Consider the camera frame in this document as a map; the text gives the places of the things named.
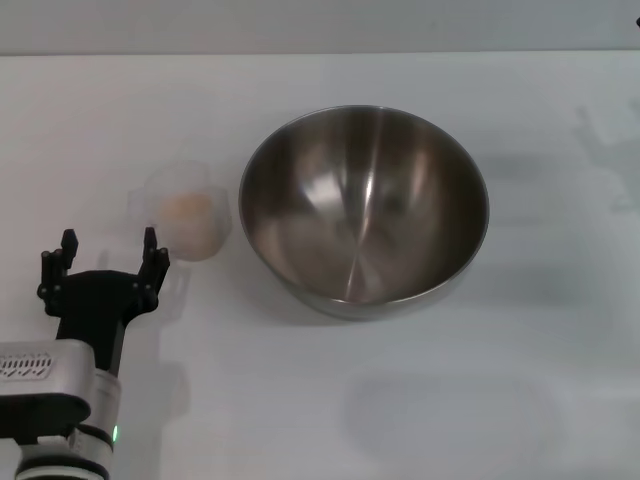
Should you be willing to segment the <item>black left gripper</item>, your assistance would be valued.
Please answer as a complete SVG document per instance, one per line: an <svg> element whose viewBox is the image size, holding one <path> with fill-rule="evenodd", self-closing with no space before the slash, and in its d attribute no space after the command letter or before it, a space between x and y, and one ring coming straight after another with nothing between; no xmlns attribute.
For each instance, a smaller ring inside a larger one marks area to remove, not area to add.
<svg viewBox="0 0 640 480"><path fill-rule="evenodd" d="M78 246L75 230L66 229L59 248L41 253L37 296L45 313L59 319L56 338L86 343L93 350L94 366L116 376L128 323L144 310L158 307L169 251L158 246L155 229L146 227L137 276L113 270L67 276Z"/></svg>

